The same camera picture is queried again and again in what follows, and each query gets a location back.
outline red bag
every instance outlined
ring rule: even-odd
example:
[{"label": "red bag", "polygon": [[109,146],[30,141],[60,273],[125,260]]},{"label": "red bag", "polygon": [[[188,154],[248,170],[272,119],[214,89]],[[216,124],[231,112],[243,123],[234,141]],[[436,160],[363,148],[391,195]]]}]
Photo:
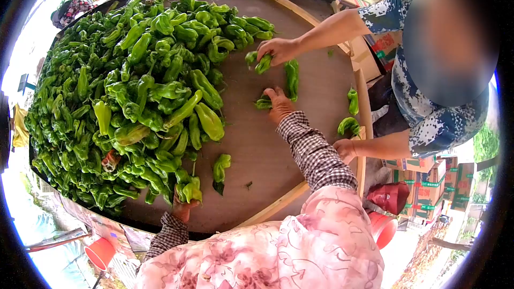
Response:
[{"label": "red bag", "polygon": [[368,200],[378,205],[382,210],[398,215],[402,212],[407,198],[409,187],[404,181],[389,184],[377,184],[369,188]]}]

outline orange plastic bucket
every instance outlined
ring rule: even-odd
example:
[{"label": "orange plastic bucket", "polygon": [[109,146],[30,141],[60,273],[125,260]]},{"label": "orange plastic bucket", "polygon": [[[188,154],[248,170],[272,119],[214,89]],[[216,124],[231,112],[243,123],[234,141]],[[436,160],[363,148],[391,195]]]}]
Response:
[{"label": "orange plastic bucket", "polygon": [[398,228],[398,220],[371,210],[366,210],[366,213],[371,220],[373,239],[377,243],[378,249],[382,250],[393,239]]},{"label": "orange plastic bucket", "polygon": [[103,271],[107,271],[107,266],[109,266],[114,257],[114,253],[116,253],[112,244],[104,238],[99,238],[91,245],[85,247],[84,250],[91,262]]}]

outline plaid sleeve cover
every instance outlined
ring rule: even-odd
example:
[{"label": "plaid sleeve cover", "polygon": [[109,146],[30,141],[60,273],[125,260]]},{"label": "plaid sleeve cover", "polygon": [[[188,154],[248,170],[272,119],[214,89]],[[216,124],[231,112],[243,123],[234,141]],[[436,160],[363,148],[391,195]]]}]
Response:
[{"label": "plaid sleeve cover", "polygon": [[327,185],[357,189],[357,180],[350,167],[341,161],[323,134],[309,126],[302,111],[292,112],[283,119],[277,132],[291,146],[292,157],[311,192]]},{"label": "plaid sleeve cover", "polygon": [[150,249],[146,253],[143,262],[157,257],[173,247],[188,243],[188,227],[177,217],[166,212],[161,218],[161,223],[162,229],[152,239]]}]

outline hand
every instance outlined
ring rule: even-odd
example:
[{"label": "hand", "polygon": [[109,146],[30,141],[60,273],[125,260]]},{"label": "hand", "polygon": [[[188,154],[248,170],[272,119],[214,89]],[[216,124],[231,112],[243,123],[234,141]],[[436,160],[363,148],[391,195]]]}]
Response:
[{"label": "hand", "polygon": [[298,41],[295,39],[274,38],[272,40],[265,40],[260,43],[257,48],[257,61],[260,61],[262,56],[269,53],[273,56],[271,66],[277,66],[281,63],[295,58],[300,50]]},{"label": "hand", "polygon": [[178,199],[177,189],[175,189],[175,195],[173,196],[173,208],[171,208],[171,214],[180,219],[182,222],[184,222],[184,224],[188,224],[189,210],[191,208],[198,206],[198,204],[200,204],[200,201],[198,200],[192,200],[191,203],[181,202]]},{"label": "hand", "polygon": [[350,164],[353,158],[357,156],[357,152],[355,152],[354,141],[351,139],[340,139],[334,143],[333,146],[339,154],[341,161],[343,161],[343,163],[346,165]]},{"label": "hand", "polygon": [[280,87],[266,88],[265,95],[271,99],[273,108],[269,112],[269,117],[275,124],[279,125],[282,119],[294,112],[292,101],[286,97],[284,91]]}]

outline blue camouflage shirt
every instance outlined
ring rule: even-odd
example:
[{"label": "blue camouflage shirt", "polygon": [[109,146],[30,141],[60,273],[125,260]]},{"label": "blue camouflage shirt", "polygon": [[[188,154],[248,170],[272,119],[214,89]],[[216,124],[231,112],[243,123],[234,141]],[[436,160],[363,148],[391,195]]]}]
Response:
[{"label": "blue camouflage shirt", "polygon": [[[382,0],[358,9],[361,19],[374,34],[402,31],[412,0]],[[398,107],[411,127],[409,148],[414,157],[427,157],[464,144],[484,125],[489,90],[458,107],[433,103],[416,87],[407,69],[403,46],[396,49],[391,85]]]}]

